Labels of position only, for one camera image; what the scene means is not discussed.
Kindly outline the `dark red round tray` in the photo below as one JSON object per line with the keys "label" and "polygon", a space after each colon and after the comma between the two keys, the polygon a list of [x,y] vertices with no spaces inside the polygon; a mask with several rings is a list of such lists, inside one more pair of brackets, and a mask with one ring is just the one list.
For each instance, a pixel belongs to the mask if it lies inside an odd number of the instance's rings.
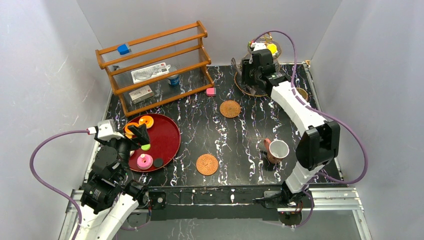
{"label": "dark red round tray", "polygon": [[[129,168],[132,171],[140,173],[153,172],[165,167],[174,159],[181,145],[180,130],[171,118],[157,113],[148,113],[145,115],[149,115],[154,119],[153,126],[147,129],[151,147],[147,151],[143,151],[141,148],[135,150],[128,163]],[[128,123],[138,123],[142,116],[138,116],[130,120]],[[163,166],[161,168],[155,168],[152,165],[147,170],[139,169],[136,161],[141,154],[151,155],[153,160],[156,158],[162,158]]]}

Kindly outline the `yellow cake slice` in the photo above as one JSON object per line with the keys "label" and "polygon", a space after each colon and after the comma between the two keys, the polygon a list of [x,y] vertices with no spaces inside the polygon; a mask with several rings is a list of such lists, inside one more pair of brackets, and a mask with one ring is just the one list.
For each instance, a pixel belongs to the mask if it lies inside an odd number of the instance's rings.
{"label": "yellow cake slice", "polygon": [[279,53],[278,46],[274,43],[267,43],[266,48],[271,52],[273,56],[277,55]]}

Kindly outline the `black sandwich cookie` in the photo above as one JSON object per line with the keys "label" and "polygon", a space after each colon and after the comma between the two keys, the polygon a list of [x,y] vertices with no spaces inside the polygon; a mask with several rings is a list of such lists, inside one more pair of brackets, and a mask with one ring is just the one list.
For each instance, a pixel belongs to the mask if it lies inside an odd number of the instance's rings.
{"label": "black sandwich cookie", "polygon": [[164,165],[164,161],[162,158],[155,158],[153,160],[153,166],[157,169],[161,168]]}

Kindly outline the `metal tongs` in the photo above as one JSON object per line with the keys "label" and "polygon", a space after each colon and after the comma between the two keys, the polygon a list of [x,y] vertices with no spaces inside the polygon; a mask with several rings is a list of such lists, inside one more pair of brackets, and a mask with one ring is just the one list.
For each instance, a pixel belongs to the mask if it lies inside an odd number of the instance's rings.
{"label": "metal tongs", "polygon": [[257,88],[253,88],[249,85],[242,84],[241,81],[241,66],[236,63],[236,59],[233,57],[230,61],[232,67],[235,69],[236,73],[234,76],[235,86],[245,95],[249,95],[252,97],[263,97],[264,95]]}

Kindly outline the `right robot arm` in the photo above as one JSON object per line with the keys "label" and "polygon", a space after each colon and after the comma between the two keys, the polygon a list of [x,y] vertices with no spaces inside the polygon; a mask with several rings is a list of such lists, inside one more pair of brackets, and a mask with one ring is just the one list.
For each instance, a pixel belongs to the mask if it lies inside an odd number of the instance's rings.
{"label": "right robot arm", "polygon": [[266,92],[282,107],[301,135],[295,150],[297,162],[282,183],[281,192],[263,198],[265,202],[277,199],[284,206],[295,207],[305,196],[304,190],[312,178],[338,156],[340,125],[309,109],[288,77],[276,71],[267,48],[253,51],[249,59],[242,61],[241,81]]}

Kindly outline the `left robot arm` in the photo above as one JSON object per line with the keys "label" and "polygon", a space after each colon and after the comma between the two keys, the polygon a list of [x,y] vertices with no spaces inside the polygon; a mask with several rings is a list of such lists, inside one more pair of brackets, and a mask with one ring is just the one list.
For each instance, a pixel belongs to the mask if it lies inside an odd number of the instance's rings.
{"label": "left robot arm", "polygon": [[92,166],[87,183],[82,187],[80,203],[75,207],[78,219],[72,229],[72,240],[111,240],[136,208],[150,206],[148,187],[130,180],[131,152],[150,143],[147,127],[129,126],[130,139],[118,130],[112,120],[104,120],[86,129],[88,135],[105,148],[98,152],[110,163]]}

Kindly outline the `orange donut left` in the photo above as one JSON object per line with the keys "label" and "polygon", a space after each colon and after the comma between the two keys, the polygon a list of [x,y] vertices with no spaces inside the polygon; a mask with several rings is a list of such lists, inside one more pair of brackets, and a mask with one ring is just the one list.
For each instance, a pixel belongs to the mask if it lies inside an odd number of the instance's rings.
{"label": "orange donut left", "polygon": [[125,135],[125,129],[129,129],[133,132],[133,129],[136,129],[139,127],[139,124],[137,122],[129,122],[124,126],[124,135]]}

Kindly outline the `orange donut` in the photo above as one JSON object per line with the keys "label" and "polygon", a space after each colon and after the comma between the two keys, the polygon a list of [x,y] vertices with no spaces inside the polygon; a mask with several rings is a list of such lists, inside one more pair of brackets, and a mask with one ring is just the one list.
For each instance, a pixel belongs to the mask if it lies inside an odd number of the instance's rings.
{"label": "orange donut", "polygon": [[145,125],[147,129],[150,129],[154,125],[154,119],[150,115],[144,115],[138,120],[138,125]]}
{"label": "orange donut", "polygon": [[129,122],[124,126],[124,135],[125,135],[125,129],[129,129],[133,132],[133,129],[136,129],[139,127],[139,124],[137,122]]}

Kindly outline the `green macaron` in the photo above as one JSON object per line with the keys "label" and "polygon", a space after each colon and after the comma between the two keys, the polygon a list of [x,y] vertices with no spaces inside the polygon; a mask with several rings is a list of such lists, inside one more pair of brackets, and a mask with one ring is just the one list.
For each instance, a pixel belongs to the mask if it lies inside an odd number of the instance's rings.
{"label": "green macaron", "polygon": [[151,145],[150,145],[150,144],[145,144],[145,145],[142,145],[142,146],[141,146],[141,149],[142,149],[143,151],[148,151],[150,148],[151,148]]}

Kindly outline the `orange donut right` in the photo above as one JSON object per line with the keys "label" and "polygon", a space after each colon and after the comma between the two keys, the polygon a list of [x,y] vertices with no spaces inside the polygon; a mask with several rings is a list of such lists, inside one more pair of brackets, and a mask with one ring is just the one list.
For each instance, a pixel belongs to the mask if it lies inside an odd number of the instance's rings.
{"label": "orange donut right", "polygon": [[145,125],[147,129],[150,129],[154,125],[154,119],[150,115],[144,115],[138,120],[138,125]]}

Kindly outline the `pink donut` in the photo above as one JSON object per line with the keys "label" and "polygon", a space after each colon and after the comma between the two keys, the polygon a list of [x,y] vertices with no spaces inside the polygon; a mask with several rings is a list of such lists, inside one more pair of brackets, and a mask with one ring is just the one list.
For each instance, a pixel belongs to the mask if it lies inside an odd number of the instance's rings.
{"label": "pink donut", "polygon": [[141,154],[136,160],[136,165],[140,170],[148,170],[153,165],[153,162],[151,155]]}

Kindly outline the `glass three-tier dessert stand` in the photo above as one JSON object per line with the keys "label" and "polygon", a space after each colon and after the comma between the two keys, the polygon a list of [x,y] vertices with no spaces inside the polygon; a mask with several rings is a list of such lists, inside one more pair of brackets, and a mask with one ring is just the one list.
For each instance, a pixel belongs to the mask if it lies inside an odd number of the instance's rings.
{"label": "glass three-tier dessert stand", "polygon": [[[266,32],[258,38],[256,41],[259,49],[266,48],[271,51],[273,57],[273,65],[276,72],[281,70],[281,65],[278,61],[278,58],[283,53],[283,50],[280,44],[273,40],[273,37],[270,32]],[[267,93],[260,89],[258,86],[249,86],[242,81],[242,71],[243,71],[243,61],[249,60],[252,56],[253,48],[250,48],[251,43],[247,45],[247,54],[241,58],[239,63],[236,63],[234,58],[231,59],[231,64],[236,69],[236,74],[234,76],[234,83],[238,89],[245,95],[253,97],[265,97]]]}

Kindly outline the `small white box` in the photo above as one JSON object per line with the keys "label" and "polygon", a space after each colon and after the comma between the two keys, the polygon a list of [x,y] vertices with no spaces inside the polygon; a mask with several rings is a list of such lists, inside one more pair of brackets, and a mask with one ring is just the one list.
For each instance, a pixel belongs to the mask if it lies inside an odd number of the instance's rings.
{"label": "small white box", "polygon": [[146,99],[153,97],[154,95],[154,92],[148,85],[140,87],[129,93],[130,100],[133,104],[138,104]]}

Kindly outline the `far woven coaster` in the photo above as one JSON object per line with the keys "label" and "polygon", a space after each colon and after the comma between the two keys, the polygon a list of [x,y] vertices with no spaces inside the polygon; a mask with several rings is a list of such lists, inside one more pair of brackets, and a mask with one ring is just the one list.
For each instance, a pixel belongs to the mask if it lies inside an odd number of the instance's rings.
{"label": "far woven coaster", "polygon": [[220,105],[219,111],[226,118],[235,118],[241,113],[241,106],[234,100],[226,100]]}

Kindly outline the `woven coaster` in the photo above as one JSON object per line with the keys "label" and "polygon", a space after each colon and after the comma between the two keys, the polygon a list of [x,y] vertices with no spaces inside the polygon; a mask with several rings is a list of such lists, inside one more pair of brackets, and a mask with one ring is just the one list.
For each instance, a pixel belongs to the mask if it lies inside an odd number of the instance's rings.
{"label": "woven coaster", "polygon": [[234,100],[226,100],[220,105],[219,111],[226,118],[235,118],[241,113],[241,106]]}
{"label": "woven coaster", "polygon": [[219,161],[211,154],[203,154],[196,161],[197,171],[204,176],[213,175],[219,168]]}

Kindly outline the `pink eraser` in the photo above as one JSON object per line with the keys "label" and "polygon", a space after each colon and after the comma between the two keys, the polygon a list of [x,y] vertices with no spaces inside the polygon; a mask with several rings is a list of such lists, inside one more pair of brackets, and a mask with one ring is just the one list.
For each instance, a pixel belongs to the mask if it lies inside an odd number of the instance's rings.
{"label": "pink eraser", "polygon": [[214,97],[217,94],[217,90],[214,87],[209,87],[209,88],[206,89],[205,93],[209,97]]}

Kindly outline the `beige mug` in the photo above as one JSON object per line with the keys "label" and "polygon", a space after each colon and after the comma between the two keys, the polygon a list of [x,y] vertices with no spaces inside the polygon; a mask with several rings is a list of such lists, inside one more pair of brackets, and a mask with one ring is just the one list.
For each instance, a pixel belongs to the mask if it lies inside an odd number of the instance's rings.
{"label": "beige mug", "polygon": [[298,92],[298,94],[306,101],[306,102],[308,102],[309,101],[309,95],[308,95],[308,93],[304,90],[304,89],[302,89],[302,88],[300,88],[300,87],[296,87],[295,88],[296,90],[297,90],[297,92]]}

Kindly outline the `white flat package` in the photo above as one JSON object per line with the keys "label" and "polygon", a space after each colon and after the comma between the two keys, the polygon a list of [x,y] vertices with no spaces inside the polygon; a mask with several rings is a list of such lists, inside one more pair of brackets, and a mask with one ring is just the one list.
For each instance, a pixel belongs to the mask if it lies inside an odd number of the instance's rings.
{"label": "white flat package", "polygon": [[170,64],[165,62],[157,63],[151,66],[135,69],[131,71],[131,77],[134,84],[141,83],[169,73]]}

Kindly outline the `wooden three-tier shelf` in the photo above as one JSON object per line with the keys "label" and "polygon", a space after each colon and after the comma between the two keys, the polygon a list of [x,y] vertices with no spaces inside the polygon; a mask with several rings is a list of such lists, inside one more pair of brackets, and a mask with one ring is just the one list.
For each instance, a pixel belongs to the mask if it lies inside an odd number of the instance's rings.
{"label": "wooden three-tier shelf", "polygon": [[[203,40],[208,32],[203,23],[176,27],[160,33],[95,50],[97,63],[106,71],[112,92],[121,102],[126,117],[142,113],[172,101],[197,94],[214,87],[208,72],[212,60],[207,53]],[[131,52],[120,55],[117,47],[128,44]],[[171,65],[164,74],[140,83],[133,83],[131,71],[165,62]],[[167,78],[180,75],[177,86],[170,86]],[[129,93],[149,86],[154,96],[133,104]]]}

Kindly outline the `blue jar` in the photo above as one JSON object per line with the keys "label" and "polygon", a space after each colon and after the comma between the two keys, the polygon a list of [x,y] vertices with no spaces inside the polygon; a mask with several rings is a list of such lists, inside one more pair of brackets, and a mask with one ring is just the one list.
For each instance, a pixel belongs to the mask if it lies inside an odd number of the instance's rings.
{"label": "blue jar", "polygon": [[175,75],[169,76],[167,78],[167,82],[172,87],[178,86],[180,84],[180,75],[179,74],[175,74]]}

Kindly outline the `near woven coaster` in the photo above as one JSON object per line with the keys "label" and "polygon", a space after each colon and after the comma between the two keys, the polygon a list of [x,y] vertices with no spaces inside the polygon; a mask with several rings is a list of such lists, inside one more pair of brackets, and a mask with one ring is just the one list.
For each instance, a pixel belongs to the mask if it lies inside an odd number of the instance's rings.
{"label": "near woven coaster", "polygon": [[196,161],[197,171],[204,176],[213,175],[219,168],[219,161],[211,154],[203,154]]}

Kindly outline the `pink white mug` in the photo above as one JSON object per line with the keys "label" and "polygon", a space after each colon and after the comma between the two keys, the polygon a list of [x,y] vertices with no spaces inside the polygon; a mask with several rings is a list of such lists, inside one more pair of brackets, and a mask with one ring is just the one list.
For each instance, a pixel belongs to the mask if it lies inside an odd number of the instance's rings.
{"label": "pink white mug", "polygon": [[266,149],[266,158],[271,164],[277,164],[286,158],[290,153],[288,144],[283,140],[273,140],[269,138],[263,140]]}

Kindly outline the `blue block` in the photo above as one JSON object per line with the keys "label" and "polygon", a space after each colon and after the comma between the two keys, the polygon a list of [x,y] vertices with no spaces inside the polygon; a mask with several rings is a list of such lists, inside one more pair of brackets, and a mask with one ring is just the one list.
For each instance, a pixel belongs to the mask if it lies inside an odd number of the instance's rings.
{"label": "blue block", "polygon": [[121,56],[126,55],[126,54],[129,54],[129,53],[131,52],[131,48],[130,48],[130,46],[129,46],[127,43],[122,44],[122,45],[119,45],[119,46],[116,48],[116,50],[117,50],[117,52],[118,52]]}

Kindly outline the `black base frame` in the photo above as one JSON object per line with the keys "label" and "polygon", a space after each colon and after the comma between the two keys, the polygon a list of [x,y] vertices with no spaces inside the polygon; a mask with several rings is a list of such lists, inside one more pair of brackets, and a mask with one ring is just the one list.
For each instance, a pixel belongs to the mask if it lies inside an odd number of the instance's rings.
{"label": "black base frame", "polygon": [[255,202],[279,185],[163,186],[149,187],[154,221],[182,219],[276,220],[275,208]]}

